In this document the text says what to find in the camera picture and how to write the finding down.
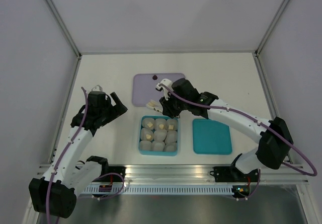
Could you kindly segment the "white metal tweezers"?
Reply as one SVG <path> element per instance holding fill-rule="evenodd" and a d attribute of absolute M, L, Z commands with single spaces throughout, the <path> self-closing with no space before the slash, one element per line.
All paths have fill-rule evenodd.
<path fill-rule="evenodd" d="M 150 110 L 153 110 L 155 112 L 158 113 L 162 113 L 163 112 L 163 107 L 161 106 L 160 103 L 154 101 L 154 100 L 150 100 L 147 104 L 146 107 Z"/>

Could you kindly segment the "aluminium frame post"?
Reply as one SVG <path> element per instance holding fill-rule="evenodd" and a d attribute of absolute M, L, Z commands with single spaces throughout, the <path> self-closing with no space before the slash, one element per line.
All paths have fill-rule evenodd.
<path fill-rule="evenodd" d="M 273 92 L 269 83 L 268 75 L 265 71 L 264 62 L 261 58 L 264 49 L 269 42 L 273 32 L 279 24 L 279 21 L 282 19 L 284 13 L 286 12 L 288 6 L 292 0 L 283 0 L 280 6 L 278 7 L 277 12 L 275 13 L 272 21 L 270 22 L 267 30 L 265 31 L 264 36 L 262 37 L 256 50 L 252 52 L 252 56 L 255 62 L 255 66 L 258 72 L 258 76 L 261 82 L 261 86 L 265 95 L 266 103 L 270 112 L 271 117 L 279 116 L 278 107 L 273 96 Z"/>
<path fill-rule="evenodd" d="M 73 40 L 62 16 L 60 15 L 55 3 L 53 0 L 44 0 L 46 6 L 48 7 L 49 11 L 51 12 L 54 20 L 56 21 L 58 27 L 60 28 L 65 40 L 67 41 L 68 45 L 72 49 L 74 55 L 76 56 L 76 62 L 74 63 L 72 76 L 71 76 L 71 84 L 75 81 L 75 76 L 77 75 L 77 69 L 78 69 L 78 62 L 81 59 L 81 52 L 79 51 L 75 41 Z"/>

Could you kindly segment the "white paper cup back-right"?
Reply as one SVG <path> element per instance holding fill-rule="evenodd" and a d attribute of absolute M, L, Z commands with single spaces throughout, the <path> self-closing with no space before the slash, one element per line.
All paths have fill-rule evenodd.
<path fill-rule="evenodd" d="M 168 130 L 169 125 L 173 125 L 174 130 Z M 178 129 L 178 121 L 176 119 L 167 119 L 166 120 L 166 127 L 167 127 L 167 131 L 177 131 L 177 129 Z"/>

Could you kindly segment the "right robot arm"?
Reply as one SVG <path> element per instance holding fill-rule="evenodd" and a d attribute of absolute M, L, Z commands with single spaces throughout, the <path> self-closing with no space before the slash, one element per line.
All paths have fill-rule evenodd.
<path fill-rule="evenodd" d="M 225 124 L 258 144 L 253 150 L 239 154 L 230 164 L 229 174 L 235 181 L 243 180 L 256 169 L 279 169 L 293 144 L 283 119 L 268 120 L 235 109 L 217 95 L 199 93 L 185 78 L 175 82 L 164 79 L 157 84 L 156 90 L 163 92 L 159 100 L 163 115 L 175 118 L 182 111 L 189 111 L 195 116 Z"/>

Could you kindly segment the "right aluminium frame post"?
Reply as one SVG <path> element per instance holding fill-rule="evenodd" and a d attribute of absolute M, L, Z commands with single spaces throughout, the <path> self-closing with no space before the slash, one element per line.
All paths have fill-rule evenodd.
<path fill-rule="evenodd" d="M 268 75 L 265 71 L 264 62 L 261 58 L 264 49 L 269 42 L 273 32 L 279 24 L 279 21 L 282 19 L 284 13 L 286 12 L 288 6 L 292 0 L 283 0 L 280 6 L 278 7 L 277 12 L 275 13 L 272 21 L 270 22 L 267 30 L 265 31 L 264 36 L 262 37 L 256 50 L 252 52 L 252 56 L 255 62 L 255 66 L 258 72 L 258 76 L 261 82 L 261 86 L 265 95 L 266 103 L 270 112 L 271 117 L 279 116 L 278 107 L 273 96 L 273 92 L 269 83 Z"/>

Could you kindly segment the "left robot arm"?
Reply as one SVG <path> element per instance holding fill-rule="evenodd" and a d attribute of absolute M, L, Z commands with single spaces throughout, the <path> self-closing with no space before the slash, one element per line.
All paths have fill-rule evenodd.
<path fill-rule="evenodd" d="M 69 135 L 59 156 L 40 178 L 33 178 L 29 192 L 35 211 L 51 217 L 68 218 L 71 216 L 78 197 L 93 181 L 106 181 L 110 176 L 124 177 L 110 171 L 108 160 L 104 157 L 90 156 L 75 170 L 77 163 L 94 138 L 97 130 L 127 112 L 127 107 L 116 93 L 90 91 L 83 92 L 85 104 L 73 117 Z"/>

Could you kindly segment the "white paper cup front-middle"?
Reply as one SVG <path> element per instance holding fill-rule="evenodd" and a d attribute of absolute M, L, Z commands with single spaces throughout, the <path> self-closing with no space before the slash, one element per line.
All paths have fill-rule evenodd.
<path fill-rule="evenodd" d="M 151 145 L 151 150 L 154 152 L 163 152 L 165 148 L 165 143 L 163 141 L 153 141 Z"/>

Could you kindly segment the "lilac plastic tray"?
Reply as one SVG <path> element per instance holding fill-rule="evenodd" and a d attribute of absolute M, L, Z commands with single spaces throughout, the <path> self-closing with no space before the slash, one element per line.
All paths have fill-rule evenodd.
<path fill-rule="evenodd" d="M 156 85 L 163 79 L 172 82 L 184 78 L 183 73 L 140 73 L 133 78 L 132 104 L 135 107 L 145 107 L 150 100 L 159 101 L 163 96 L 162 92 L 155 89 Z"/>

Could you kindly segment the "left aluminium frame post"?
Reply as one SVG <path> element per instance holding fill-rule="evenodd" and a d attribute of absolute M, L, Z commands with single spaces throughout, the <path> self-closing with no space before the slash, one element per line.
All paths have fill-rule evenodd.
<path fill-rule="evenodd" d="M 77 69 L 78 69 L 78 62 L 81 59 L 81 52 L 79 51 L 75 41 L 73 40 L 62 16 L 60 15 L 55 3 L 53 0 L 44 0 L 46 6 L 48 7 L 49 11 L 51 12 L 54 20 L 56 21 L 58 27 L 60 28 L 65 40 L 67 41 L 68 45 L 72 49 L 74 55 L 76 56 L 76 62 L 74 63 L 72 76 L 71 76 L 71 84 L 75 81 L 75 76 L 77 75 Z"/>

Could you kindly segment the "white paper cup back-middle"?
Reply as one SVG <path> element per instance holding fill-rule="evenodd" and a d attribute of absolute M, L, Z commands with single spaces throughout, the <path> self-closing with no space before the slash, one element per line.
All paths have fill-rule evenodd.
<path fill-rule="evenodd" d="M 166 120 L 164 118 L 157 118 L 155 120 L 155 122 L 154 122 L 154 129 L 155 130 L 161 130 L 161 129 L 159 129 L 159 125 L 160 124 L 163 124 L 164 125 L 165 128 L 163 130 L 166 130 L 167 129 L 167 127 L 166 127 Z"/>

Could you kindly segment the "white paper cup middle-right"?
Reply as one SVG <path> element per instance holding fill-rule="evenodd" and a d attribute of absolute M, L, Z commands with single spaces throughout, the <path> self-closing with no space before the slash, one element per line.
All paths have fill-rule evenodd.
<path fill-rule="evenodd" d="M 177 139 L 178 139 L 178 132 L 174 130 L 170 130 L 167 132 L 167 136 L 165 138 L 165 144 L 177 142 Z"/>

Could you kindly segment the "white paper cup front-right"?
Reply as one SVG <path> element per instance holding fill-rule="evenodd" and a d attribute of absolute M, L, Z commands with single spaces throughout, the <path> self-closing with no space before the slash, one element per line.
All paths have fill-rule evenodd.
<path fill-rule="evenodd" d="M 177 151 L 177 143 L 172 142 L 165 145 L 164 152 L 176 152 Z"/>

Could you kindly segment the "teal chocolate box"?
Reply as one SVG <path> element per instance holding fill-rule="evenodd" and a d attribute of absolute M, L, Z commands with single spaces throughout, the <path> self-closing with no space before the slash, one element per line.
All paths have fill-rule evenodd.
<path fill-rule="evenodd" d="M 139 143 L 141 142 L 141 139 L 140 139 L 140 132 L 141 132 L 141 129 L 143 128 L 141 123 L 142 123 L 142 120 L 144 118 L 154 118 L 155 120 L 157 118 L 164 118 L 165 120 L 167 119 L 172 119 L 172 118 L 169 118 L 169 117 L 165 117 L 165 116 L 143 116 L 142 119 L 141 119 L 141 122 L 140 122 L 140 129 L 139 129 L 139 137 L 138 137 L 138 150 L 139 150 Z M 142 155 L 147 155 L 147 156 L 163 156 L 163 157 L 174 157 L 177 155 L 178 153 L 178 150 L 179 150 L 179 138 L 180 138 L 180 126 L 179 126 L 179 120 L 177 118 L 174 118 L 178 121 L 178 129 L 177 129 L 177 132 L 178 132 L 178 139 L 177 139 L 177 151 L 176 152 L 154 152 L 154 151 L 140 151 L 139 152 L 142 154 Z"/>

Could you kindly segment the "teal box lid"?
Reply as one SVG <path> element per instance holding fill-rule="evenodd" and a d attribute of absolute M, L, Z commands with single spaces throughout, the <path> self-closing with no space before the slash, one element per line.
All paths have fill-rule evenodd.
<path fill-rule="evenodd" d="M 227 125 L 207 119 L 193 120 L 193 150 L 200 155 L 232 153 L 230 129 Z"/>

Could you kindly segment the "white paper cup front-left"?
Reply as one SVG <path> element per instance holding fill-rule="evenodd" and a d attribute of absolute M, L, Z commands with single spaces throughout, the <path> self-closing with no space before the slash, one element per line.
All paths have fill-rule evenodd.
<path fill-rule="evenodd" d="M 151 147 L 152 147 L 152 142 L 151 141 L 142 140 L 139 143 L 139 150 L 140 151 L 151 151 Z"/>

